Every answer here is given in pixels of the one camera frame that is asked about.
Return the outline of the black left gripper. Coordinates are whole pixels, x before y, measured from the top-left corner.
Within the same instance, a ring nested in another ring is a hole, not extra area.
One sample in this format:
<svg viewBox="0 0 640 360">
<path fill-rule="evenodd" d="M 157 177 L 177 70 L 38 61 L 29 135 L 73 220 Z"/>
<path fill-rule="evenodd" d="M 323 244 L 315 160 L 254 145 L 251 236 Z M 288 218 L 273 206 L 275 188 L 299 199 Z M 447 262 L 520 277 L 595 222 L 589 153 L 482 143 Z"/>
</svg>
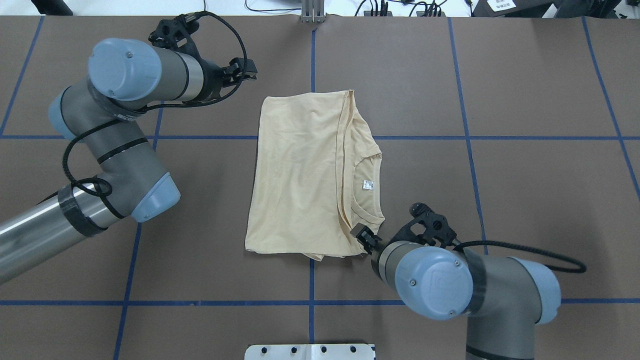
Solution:
<svg viewBox="0 0 640 360">
<path fill-rule="evenodd" d="M 258 69 L 252 59 L 231 59 L 228 66 L 220 67 L 205 59 L 198 60 L 203 73 L 203 84 L 198 101 L 214 101 L 222 98 L 224 88 L 233 87 L 247 80 L 258 79 Z"/>
</svg>

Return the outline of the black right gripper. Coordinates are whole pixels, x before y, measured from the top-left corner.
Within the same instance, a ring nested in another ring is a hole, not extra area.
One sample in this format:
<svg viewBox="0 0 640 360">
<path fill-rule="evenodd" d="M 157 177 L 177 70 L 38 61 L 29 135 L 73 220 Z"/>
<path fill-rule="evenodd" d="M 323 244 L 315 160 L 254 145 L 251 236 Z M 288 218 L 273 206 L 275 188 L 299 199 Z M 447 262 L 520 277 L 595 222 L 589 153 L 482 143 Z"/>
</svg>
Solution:
<svg viewBox="0 0 640 360">
<path fill-rule="evenodd" d="M 384 273 L 391 253 L 401 245 L 400 241 L 385 240 L 375 234 L 365 224 L 356 224 L 350 235 L 362 246 L 364 252 L 370 255 L 371 269 L 374 273 Z"/>
</svg>

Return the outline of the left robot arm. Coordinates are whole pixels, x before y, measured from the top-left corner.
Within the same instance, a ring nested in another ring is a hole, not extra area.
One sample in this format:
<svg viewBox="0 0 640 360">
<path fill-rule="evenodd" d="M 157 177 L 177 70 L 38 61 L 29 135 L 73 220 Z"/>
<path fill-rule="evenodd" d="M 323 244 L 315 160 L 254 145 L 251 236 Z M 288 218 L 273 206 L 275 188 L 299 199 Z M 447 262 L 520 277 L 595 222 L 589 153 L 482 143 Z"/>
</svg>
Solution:
<svg viewBox="0 0 640 360">
<path fill-rule="evenodd" d="M 1 224 L 1 282 L 6 283 L 121 219 L 144 223 L 181 194 L 137 118 L 153 101 L 186 107 L 221 101 L 224 87 L 255 79 L 245 55 L 225 67 L 186 47 L 153 47 L 108 38 L 94 46 L 87 76 L 51 102 L 48 116 L 70 141 L 62 155 L 67 183 Z"/>
</svg>

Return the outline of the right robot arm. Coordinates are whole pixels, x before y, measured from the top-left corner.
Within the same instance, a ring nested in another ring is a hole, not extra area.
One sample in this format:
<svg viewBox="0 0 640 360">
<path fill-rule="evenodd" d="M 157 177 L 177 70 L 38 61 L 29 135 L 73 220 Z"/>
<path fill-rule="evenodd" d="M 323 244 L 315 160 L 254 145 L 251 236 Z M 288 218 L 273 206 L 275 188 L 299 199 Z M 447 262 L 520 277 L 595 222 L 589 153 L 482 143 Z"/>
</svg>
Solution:
<svg viewBox="0 0 640 360">
<path fill-rule="evenodd" d="M 556 275 L 532 260 L 384 241 L 361 223 L 350 234 L 410 310 L 434 321 L 467 316 L 467 360 L 534 359 L 535 328 L 562 303 Z"/>
</svg>

